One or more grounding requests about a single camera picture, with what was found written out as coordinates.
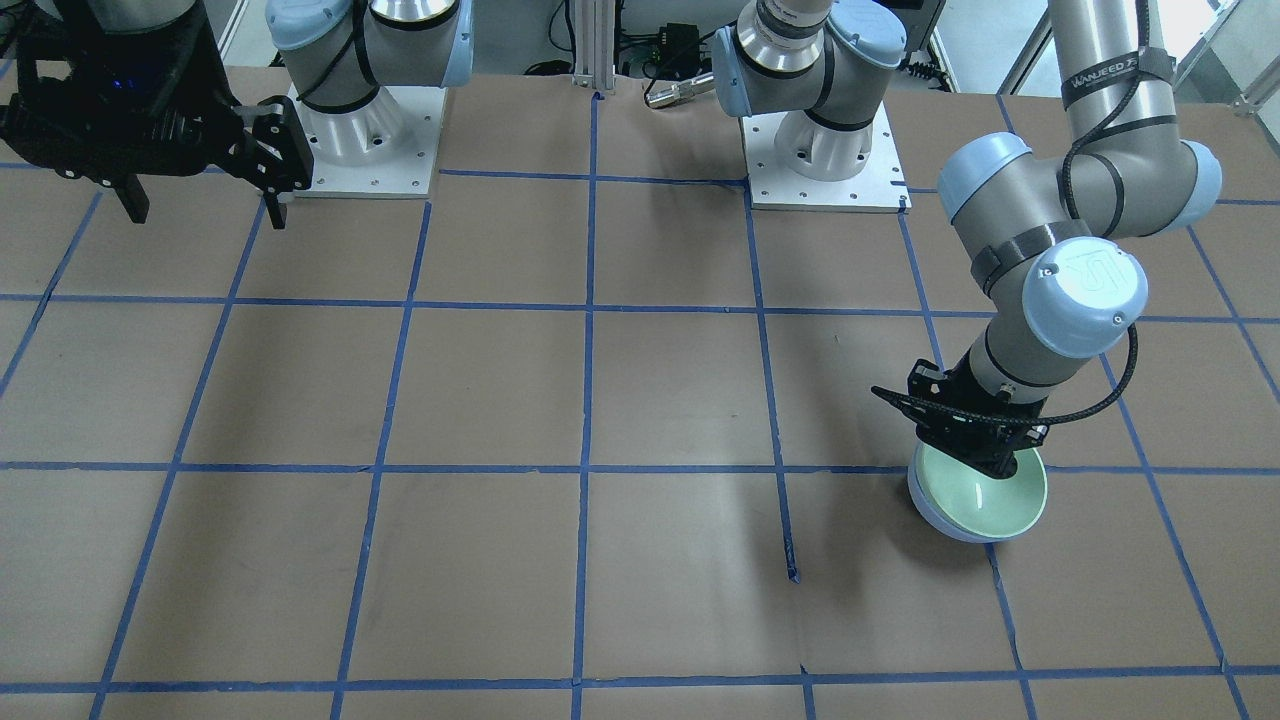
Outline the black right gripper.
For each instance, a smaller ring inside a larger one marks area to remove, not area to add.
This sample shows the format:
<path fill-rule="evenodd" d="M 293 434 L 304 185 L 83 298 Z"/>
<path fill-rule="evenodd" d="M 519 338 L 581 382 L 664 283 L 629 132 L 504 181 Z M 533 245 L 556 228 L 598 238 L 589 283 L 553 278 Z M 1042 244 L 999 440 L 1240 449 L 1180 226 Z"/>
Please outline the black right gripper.
<path fill-rule="evenodd" d="M 3 141 L 27 163 L 114 190 L 148 219 L 141 176 L 209 167 L 250 182 L 275 231 L 314 156 L 294 104 L 243 102 L 201 1 L 36 1 L 14 44 Z"/>

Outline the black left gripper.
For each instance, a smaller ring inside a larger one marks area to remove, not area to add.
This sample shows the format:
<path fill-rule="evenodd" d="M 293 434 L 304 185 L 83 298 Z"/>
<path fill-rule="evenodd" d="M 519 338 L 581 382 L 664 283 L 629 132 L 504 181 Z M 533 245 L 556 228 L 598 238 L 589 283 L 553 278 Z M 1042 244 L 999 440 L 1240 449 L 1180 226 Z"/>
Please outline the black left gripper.
<path fill-rule="evenodd" d="M 906 393 L 879 386 L 870 392 L 911 420 L 918 439 L 996 479 L 1012 477 L 1015 452 L 1041 447 L 1048 434 L 1043 400 L 1015 404 L 1006 389 L 989 395 L 966 363 L 946 372 L 916 363 Z"/>

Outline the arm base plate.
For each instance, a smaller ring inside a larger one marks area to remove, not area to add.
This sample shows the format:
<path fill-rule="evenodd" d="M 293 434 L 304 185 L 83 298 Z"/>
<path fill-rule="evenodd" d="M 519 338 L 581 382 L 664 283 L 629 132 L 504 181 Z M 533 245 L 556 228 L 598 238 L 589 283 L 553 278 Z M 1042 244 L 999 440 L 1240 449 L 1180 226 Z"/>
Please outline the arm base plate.
<path fill-rule="evenodd" d="M 799 111 L 739 120 L 754 210 L 897 213 L 913 206 L 884 104 L 847 138 Z"/>
<path fill-rule="evenodd" d="M 298 105 L 314 155 L 315 199 L 428 199 L 436 172 L 448 88 L 381 86 L 346 114 Z"/>

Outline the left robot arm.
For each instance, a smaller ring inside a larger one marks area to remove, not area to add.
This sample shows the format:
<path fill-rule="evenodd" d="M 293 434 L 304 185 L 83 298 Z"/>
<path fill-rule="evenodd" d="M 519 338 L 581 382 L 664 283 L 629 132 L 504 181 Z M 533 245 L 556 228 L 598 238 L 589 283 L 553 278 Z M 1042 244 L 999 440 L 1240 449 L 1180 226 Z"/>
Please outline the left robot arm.
<path fill-rule="evenodd" d="M 919 361 L 908 392 L 877 395 L 909 418 L 950 468 L 1005 479 L 1046 430 L 1108 407 L 1043 416 L 1053 388 L 1120 340 L 1148 299 L 1119 240 L 1198 222 L 1222 186 L 1217 158 L 1178 128 L 1174 63 L 1149 1 L 1051 1 L 1071 142 L 1038 158 L 998 132 L 960 147 L 940 202 L 996 314 L 960 361 Z M 777 149 L 814 181 L 861 168 L 872 122 L 905 56 L 902 22 L 874 1 L 750 1 L 710 41 L 730 117 L 783 115 Z"/>

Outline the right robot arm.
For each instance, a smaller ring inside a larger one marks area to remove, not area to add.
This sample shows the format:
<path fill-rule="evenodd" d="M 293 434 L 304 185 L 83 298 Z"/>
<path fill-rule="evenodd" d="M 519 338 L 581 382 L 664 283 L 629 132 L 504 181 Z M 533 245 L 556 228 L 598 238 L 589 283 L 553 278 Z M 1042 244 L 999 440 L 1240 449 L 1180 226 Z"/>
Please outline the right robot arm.
<path fill-rule="evenodd" d="M 218 167 L 257 188 L 280 229 L 284 196 L 311 190 L 317 159 L 360 165 L 401 142 L 394 87 L 472 74 L 467 1 L 270 1 L 265 20 L 294 94 L 248 104 L 201 1 L 35 1 L 14 28 L 3 141 L 113 191 L 136 224 L 150 211 L 143 176 Z"/>

